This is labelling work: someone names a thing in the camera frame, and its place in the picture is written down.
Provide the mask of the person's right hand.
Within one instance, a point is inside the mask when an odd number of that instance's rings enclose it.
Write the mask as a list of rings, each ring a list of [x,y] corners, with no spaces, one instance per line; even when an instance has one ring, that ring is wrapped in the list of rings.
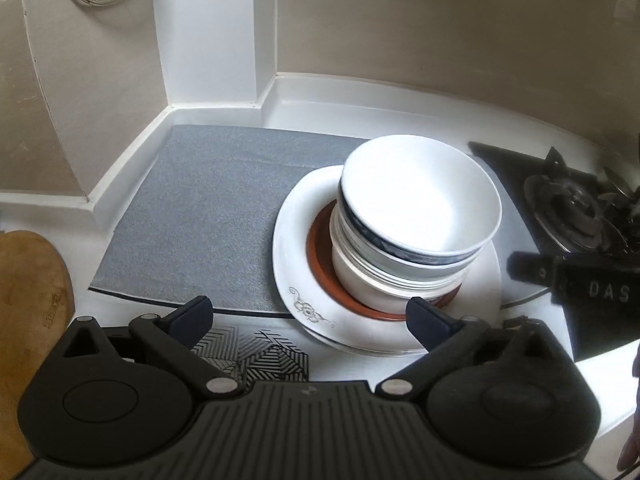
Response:
[[[637,380],[640,379],[640,350],[637,351],[637,355],[634,358],[634,364],[632,364],[632,376]],[[634,421],[632,422],[631,433],[626,440],[620,456],[618,456],[616,469],[618,471],[625,471],[631,466],[634,466],[638,462],[640,456],[640,385],[637,388],[636,395],[636,410],[634,411]]]

